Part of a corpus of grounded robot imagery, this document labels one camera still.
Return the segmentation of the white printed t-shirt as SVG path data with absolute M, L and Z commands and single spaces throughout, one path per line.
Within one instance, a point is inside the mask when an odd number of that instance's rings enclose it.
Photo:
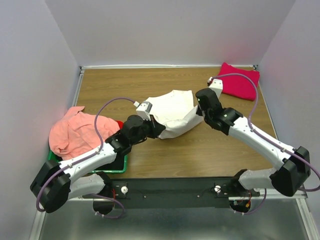
M 204 120 L 196 114 L 197 107 L 191 90 L 172 90 L 161 96 L 149 97 L 146 101 L 152 104 L 151 115 L 165 126 L 158 136 L 162 140 L 177 138 Z

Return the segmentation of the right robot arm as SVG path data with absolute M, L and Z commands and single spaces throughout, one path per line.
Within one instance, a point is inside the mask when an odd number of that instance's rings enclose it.
M 234 195 L 241 196 L 252 189 L 275 189 L 292 197 L 310 176 L 310 153 L 306 148 L 284 144 L 249 124 L 239 111 L 222 107 L 210 88 L 197 91 L 195 97 L 198 101 L 196 113 L 203 116 L 207 125 L 242 141 L 272 164 L 269 169 L 239 171 L 226 187 Z

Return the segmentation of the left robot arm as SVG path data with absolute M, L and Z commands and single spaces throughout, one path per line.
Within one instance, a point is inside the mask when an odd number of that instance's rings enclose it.
M 148 138 L 158 138 L 165 129 L 154 117 L 142 119 L 138 115 L 131 115 L 120 130 L 93 150 L 70 160 L 46 161 L 30 185 L 30 190 L 36 197 L 36 209 L 39 212 L 52 213 L 70 198 L 91 194 L 107 197 L 111 191 L 108 182 L 84 176 L 112 163 L 117 156 L 127 155 L 134 145 Z

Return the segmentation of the red t-shirt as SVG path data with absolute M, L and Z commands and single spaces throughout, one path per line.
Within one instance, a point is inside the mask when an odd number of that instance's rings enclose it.
M 116 122 L 117 122 L 117 124 L 118 124 L 119 128 L 120 128 L 120 129 L 122 129 L 122 128 L 123 128 L 124 123 L 123 123 L 122 121 L 119 121 L 119 120 L 116 120 Z

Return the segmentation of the folded magenta t-shirt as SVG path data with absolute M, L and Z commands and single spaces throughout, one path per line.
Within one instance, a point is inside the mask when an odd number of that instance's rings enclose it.
M 233 67 L 224 62 L 221 66 L 219 76 L 226 74 L 242 74 L 252 80 L 254 85 L 258 87 L 260 72 L 255 70 L 244 70 Z M 242 76 L 230 75 L 219 77 L 223 82 L 222 93 L 234 96 L 240 99 L 254 101 L 256 98 L 256 91 L 249 80 Z

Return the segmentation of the green plastic bin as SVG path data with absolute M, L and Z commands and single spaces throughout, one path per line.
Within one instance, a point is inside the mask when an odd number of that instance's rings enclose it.
M 48 153 L 47 160 L 54 160 L 55 162 L 61 162 L 63 159 L 60 156 L 54 154 L 51 150 Z M 92 173 L 97 172 L 104 172 L 106 174 L 123 174 L 127 170 L 127 162 L 128 162 L 128 155 L 124 156 L 117 156 L 116 159 L 108 164 L 102 165 Z

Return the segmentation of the salmon pink t-shirt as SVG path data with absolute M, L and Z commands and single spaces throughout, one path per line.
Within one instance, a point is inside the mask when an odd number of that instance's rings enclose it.
M 84 113 L 84 106 L 73 106 L 51 128 L 50 150 L 62 160 L 70 160 L 101 145 L 96 133 L 95 115 Z

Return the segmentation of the aluminium table edge rail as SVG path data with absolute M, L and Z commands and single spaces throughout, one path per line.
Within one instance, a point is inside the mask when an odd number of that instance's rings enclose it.
M 76 106 L 76 104 L 77 104 L 79 93 L 80 93 L 80 89 L 81 89 L 81 85 L 82 85 L 82 81 L 83 81 L 83 77 L 84 77 L 84 73 L 85 73 L 85 68 L 83 66 L 80 66 L 79 67 L 79 75 L 78 75 L 78 78 L 76 80 L 74 94 L 72 96 L 72 102 L 71 102 L 71 106 L 72 107 Z

